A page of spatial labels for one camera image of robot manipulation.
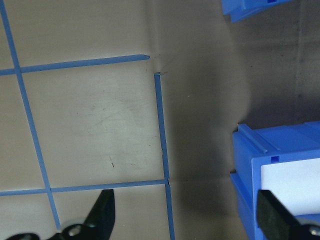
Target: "blue plastic bin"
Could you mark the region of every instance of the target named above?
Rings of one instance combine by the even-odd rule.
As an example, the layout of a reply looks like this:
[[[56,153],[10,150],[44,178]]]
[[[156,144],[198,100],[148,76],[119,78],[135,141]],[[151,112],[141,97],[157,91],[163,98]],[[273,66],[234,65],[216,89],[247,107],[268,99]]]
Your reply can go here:
[[[236,173],[231,174],[231,180],[237,192],[239,216],[250,240],[264,240],[256,220],[262,166],[294,161],[305,164],[319,159],[320,121],[258,130],[241,124],[233,134],[233,148]],[[309,219],[319,220],[319,216],[320,212],[315,212]]]
[[[237,22],[248,18],[275,5],[291,0],[222,0],[224,15],[230,15],[231,21]]]

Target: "metal screw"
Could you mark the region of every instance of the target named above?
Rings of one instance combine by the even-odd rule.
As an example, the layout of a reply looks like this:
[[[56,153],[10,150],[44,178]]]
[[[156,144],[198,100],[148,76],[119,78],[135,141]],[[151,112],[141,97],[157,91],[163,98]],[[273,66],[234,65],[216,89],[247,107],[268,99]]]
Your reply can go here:
[[[68,232],[69,236],[76,236],[81,232],[81,225],[71,228]]]
[[[310,226],[309,232],[314,236],[320,236],[320,227],[318,226]]]

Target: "blue painter's tape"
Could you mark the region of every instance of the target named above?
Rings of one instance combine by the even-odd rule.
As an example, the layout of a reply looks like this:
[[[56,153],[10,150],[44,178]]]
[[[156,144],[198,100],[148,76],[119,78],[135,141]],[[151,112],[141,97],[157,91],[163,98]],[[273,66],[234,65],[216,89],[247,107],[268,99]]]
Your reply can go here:
[[[38,139],[36,127],[35,127],[34,119],[32,117],[31,108],[30,108],[30,104],[29,104],[29,100],[28,100],[28,96],[27,96],[27,92],[26,92],[24,79],[23,79],[23,76],[22,76],[22,73],[21,73],[21,69],[20,69],[20,65],[19,65],[19,61],[18,61],[18,55],[17,55],[15,43],[14,43],[14,38],[12,36],[11,28],[10,28],[10,25],[9,25],[8,15],[7,15],[5,3],[4,3],[3,0],[0,0],[0,13],[1,13],[1,17],[2,17],[2,22],[3,22],[6,38],[7,38],[8,44],[9,44],[9,49],[10,49],[10,53],[11,53],[11,57],[12,57],[13,65],[14,65],[14,71],[15,71],[15,74],[16,74],[16,78],[17,78],[17,81],[18,81],[19,88],[20,88],[21,97],[22,97],[22,101],[23,101],[26,117],[27,117],[27,120],[28,120],[28,123],[29,123],[31,136],[32,136],[32,139],[33,139],[34,147],[35,147],[35,152],[36,152],[36,155],[37,155],[37,158],[38,158],[38,162],[39,162],[39,166],[40,166],[43,182],[44,182],[44,185],[45,185],[46,193],[48,195],[50,206],[51,206],[51,210],[52,210],[52,214],[53,214],[53,217],[54,217],[55,226],[56,226],[57,229],[60,229],[60,227],[61,227],[60,226],[60,221],[59,221],[59,218],[58,218],[58,213],[57,213],[55,201],[54,201],[51,189],[50,189],[47,170],[46,170],[44,159],[43,159],[43,156],[42,156],[42,152],[41,152],[41,148],[40,148],[40,144],[39,144],[39,139]]]
[[[172,198],[169,180],[165,183],[166,211],[168,214],[170,240],[175,240],[174,215],[172,210]]]
[[[50,203],[50,206],[51,206],[51,211],[52,211],[55,227],[56,227],[56,229],[60,230],[61,229],[61,224],[60,224],[60,220],[59,220],[58,211],[57,211],[57,208],[56,208],[54,196],[53,196],[51,190],[49,190],[47,192],[47,195],[48,195],[48,200],[49,200],[49,203]]]
[[[117,189],[117,188],[127,188],[127,187],[137,187],[137,186],[160,185],[165,183],[166,181],[164,179],[150,180],[150,181],[132,181],[132,182],[120,182],[120,183],[87,185],[87,186],[53,187],[51,188],[51,191],[53,193],[61,193],[61,192],[73,192],[73,191],[84,191],[84,190]]]
[[[46,194],[46,193],[47,193],[47,189],[28,189],[28,190],[0,191],[0,196]]]
[[[1,13],[1,17],[2,17],[2,22],[3,22],[3,27],[4,27],[4,31],[6,34],[6,38],[7,38],[8,44],[9,44],[12,62],[13,62],[14,68],[16,70],[18,70],[19,69],[18,55],[16,52],[14,38],[11,33],[11,28],[10,28],[9,19],[8,19],[4,0],[0,0],[0,13]]]
[[[162,162],[163,162],[163,173],[165,179],[165,198],[166,198],[166,210],[168,215],[169,224],[169,234],[170,240],[175,240],[175,228],[174,228],[174,217],[172,210],[172,198],[171,198],[171,188],[169,184],[169,162],[168,162],[168,151],[167,151],[167,141],[166,141],[166,129],[165,129],[165,118],[164,118],[164,108],[162,101],[162,90],[161,90],[161,73],[157,72],[154,74],[154,85],[155,85],[155,96],[156,96],[156,108],[158,113],[158,123],[160,132],[160,141],[162,148]]]
[[[34,143],[35,152],[36,152],[36,155],[37,155],[37,158],[38,158],[38,163],[39,163],[39,166],[40,166],[43,182],[44,182],[45,188],[47,189],[47,195],[48,195],[49,203],[50,203],[50,206],[51,206],[51,210],[52,210],[55,226],[59,230],[61,228],[61,225],[60,225],[60,221],[59,221],[59,218],[58,218],[58,213],[57,213],[55,201],[54,201],[54,198],[52,196],[52,192],[50,191],[51,188],[50,188],[49,178],[48,178],[48,174],[47,174],[44,158],[43,158],[43,155],[42,155],[42,151],[41,151],[41,148],[40,148],[38,134],[37,134],[35,122],[34,122],[34,119],[33,119],[33,116],[32,116],[32,112],[31,112],[31,108],[30,108],[30,104],[29,104],[29,100],[28,100],[28,96],[27,96],[27,91],[26,91],[26,87],[25,87],[25,84],[24,84],[24,79],[23,79],[22,74],[21,74],[20,71],[16,73],[16,77],[18,79],[18,85],[19,85],[19,88],[20,88],[20,92],[21,92],[22,101],[23,101],[23,104],[24,104],[26,117],[28,119],[30,131],[31,131],[31,136],[32,136],[33,143]]]
[[[89,60],[79,60],[79,61],[66,61],[58,62],[44,65],[35,65],[35,66],[24,66],[21,67],[22,73],[31,73],[55,69],[67,69],[67,68],[77,68],[77,67],[86,67],[86,66],[96,66],[96,65],[105,65],[105,64],[118,64],[126,62],[135,62],[150,59],[149,56],[138,54],[138,55],[128,55],[128,56],[116,56],[116,57],[107,57],[99,59],[89,59]]]
[[[170,174],[169,174],[169,162],[168,162],[166,129],[165,129],[163,102],[162,102],[160,73],[154,74],[154,85],[155,85],[156,108],[158,113],[160,142],[161,142],[161,148],[162,148],[163,173],[164,173],[164,178],[167,180],[169,179]]]
[[[16,71],[13,68],[0,70],[0,76],[12,75],[15,73],[16,73]]]

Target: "grid line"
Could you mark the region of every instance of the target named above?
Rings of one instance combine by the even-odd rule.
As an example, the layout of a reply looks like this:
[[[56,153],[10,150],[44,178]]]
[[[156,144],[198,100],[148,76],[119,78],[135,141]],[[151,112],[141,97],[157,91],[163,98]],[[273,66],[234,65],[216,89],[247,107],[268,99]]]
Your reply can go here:
[[[58,216],[58,212],[57,212],[57,208],[56,208],[56,204],[55,204],[55,200],[54,200],[53,194],[52,194],[52,192],[50,190],[50,183],[49,183],[49,179],[48,179],[48,175],[47,175],[47,170],[46,170],[46,166],[45,166],[44,159],[43,159],[43,156],[42,156],[42,151],[41,151],[41,148],[40,148],[40,143],[39,143],[36,127],[35,127],[35,122],[34,122],[34,119],[33,119],[33,116],[32,116],[32,112],[31,112],[31,108],[30,108],[30,104],[29,104],[29,100],[28,100],[28,96],[27,96],[27,92],[26,92],[24,79],[23,79],[23,76],[22,76],[22,73],[21,73],[19,60],[18,60],[18,55],[17,55],[15,43],[14,43],[14,38],[12,36],[12,32],[11,32],[11,28],[10,28],[9,19],[8,19],[8,15],[7,15],[7,11],[6,11],[4,0],[0,0],[0,13],[1,13],[1,17],[2,17],[2,23],[3,23],[3,26],[4,26],[5,35],[6,35],[6,38],[7,38],[7,41],[8,41],[8,45],[9,45],[9,49],[10,49],[10,53],[11,53],[12,62],[13,62],[13,65],[14,65],[16,78],[17,78],[18,85],[19,85],[19,88],[20,88],[20,93],[21,93],[21,97],[22,97],[22,101],[23,101],[23,105],[24,105],[24,110],[25,110],[26,117],[27,117],[27,120],[28,120],[28,123],[29,123],[29,128],[30,128],[30,131],[31,131],[31,136],[32,136],[32,140],[33,140],[36,156],[37,156],[38,163],[39,163],[39,166],[40,166],[42,179],[43,179],[43,182],[44,182],[44,185],[45,185],[47,197],[48,197],[48,200],[49,200],[49,203],[50,203],[50,207],[51,207],[51,211],[52,211],[52,215],[53,215],[53,218],[54,218],[54,223],[55,223],[56,228],[60,229],[61,225],[60,225],[60,221],[59,221],[59,216]]]
[[[4,0],[0,0],[0,14],[1,14],[2,23],[4,26],[12,62],[14,65],[14,68],[0,69],[0,76],[16,75],[17,77],[21,98],[23,101],[25,113],[27,116],[30,131],[31,131],[34,148],[36,151],[38,163],[39,163],[41,174],[42,174],[42,179],[45,185],[45,188],[39,188],[39,189],[0,191],[0,196],[47,194],[52,215],[54,218],[55,226],[59,230],[61,228],[61,225],[60,225],[59,216],[58,216],[57,208],[55,205],[53,193],[86,191],[86,190],[102,190],[102,189],[126,188],[126,187],[137,187],[137,186],[149,186],[149,185],[165,185],[166,208],[167,208],[170,240],[175,240],[173,210],[172,210],[172,196],[171,196],[171,188],[170,188],[170,182],[169,182],[170,173],[169,173],[165,121],[164,121],[164,112],[163,112],[162,90],[161,90],[161,73],[159,72],[155,73],[154,84],[155,84],[160,143],[162,148],[162,164],[163,164],[164,179],[97,184],[97,185],[54,187],[54,188],[51,188],[50,186],[45,162],[44,162],[41,147],[40,147],[38,134],[36,131],[36,126],[32,116],[31,107],[30,107],[30,103],[29,103],[29,99],[28,99],[28,95],[27,95],[27,91],[26,91],[26,87],[25,87],[24,79],[22,75],[22,73],[143,61],[143,60],[150,59],[150,57],[144,54],[136,54],[136,55],[116,56],[116,57],[107,57],[107,58],[98,58],[98,59],[89,59],[89,60],[76,60],[76,61],[67,61],[67,62],[58,62],[58,63],[21,67],[19,64],[19,59],[18,59],[13,35],[11,32]]]
[[[157,72],[154,74],[154,86],[155,86],[156,108],[158,113],[160,142],[161,142],[161,148],[162,148],[163,174],[164,174],[164,180],[165,180],[166,211],[168,215],[170,239],[174,240],[176,239],[176,237],[175,237],[173,210],[172,210],[171,188],[169,183],[170,173],[169,173],[166,128],[165,128],[160,72]]]

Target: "blue storage bin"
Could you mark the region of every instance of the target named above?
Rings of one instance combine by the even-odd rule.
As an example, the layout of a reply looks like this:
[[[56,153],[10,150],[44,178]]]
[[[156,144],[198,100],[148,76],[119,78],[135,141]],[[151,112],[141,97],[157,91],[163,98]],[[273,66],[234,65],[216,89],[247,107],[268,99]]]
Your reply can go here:
[[[237,22],[248,18],[275,5],[291,0],[222,0],[224,15],[230,15],[231,21]]]
[[[266,175],[274,173],[274,181],[278,181],[279,186],[293,184],[293,188],[297,189],[286,189],[286,191],[291,195],[300,191],[302,196],[296,194],[297,199],[308,198],[309,194],[314,194],[313,191],[318,194],[314,190],[318,188],[318,182],[314,182],[313,191],[308,189],[310,186],[307,184],[303,189],[294,182],[307,181],[307,179],[312,181],[320,176],[320,167],[318,167],[320,166],[320,121],[258,130],[252,130],[247,125],[241,124],[238,126],[238,131],[233,134],[233,148],[236,173],[231,174],[231,180],[237,192],[239,216],[250,240],[264,240],[265,237],[258,227],[256,216],[258,190],[265,189],[262,188],[262,177],[272,179],[272,175],[271,177]],[[311,168],[311,173],[304,173],[304,167],[301,166]],[[277,169],[282,171],[284,169],[287,173],[281,178],[278,175],[280,171],[278,173]],[[286,176],[294,179],[290,180],[292,182],[286,182]],[[296,217],[303,215],[304,218],[318,221],[320,209],[317,206],[311,206],[310,212],[308,209],[300,210],[297,203],[294,206],[297,208],[294,212],[299,214],[294,212],[292,214]]]

